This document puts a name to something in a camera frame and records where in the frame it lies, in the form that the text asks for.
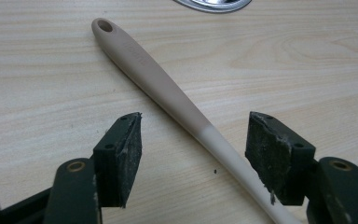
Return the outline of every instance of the wooden surface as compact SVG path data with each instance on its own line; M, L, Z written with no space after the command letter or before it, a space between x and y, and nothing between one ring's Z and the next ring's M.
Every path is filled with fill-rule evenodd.
M0 1L1 207L50 187L60 164L89 157L139 111L128 208L104 209L104 223L271 223L103 54L90 29L99 17L137 40L238 153L253 110L310 141L316 159L358 165L358 1L254 0L225 15L170 0ZM307 223L305 206L289 209Z

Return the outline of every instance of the light wood tabletop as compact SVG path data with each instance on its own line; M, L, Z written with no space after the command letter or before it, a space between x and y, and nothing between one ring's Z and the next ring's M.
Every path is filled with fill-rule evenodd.
M103 53L106 18L243 155L250 111L358 165L358 1L254 0L228 14L172 0L0 1L0 207L51 187L119 117L143 113L126 209L104 223L272 223L238 182ZM288 207L307 223L306 205Z

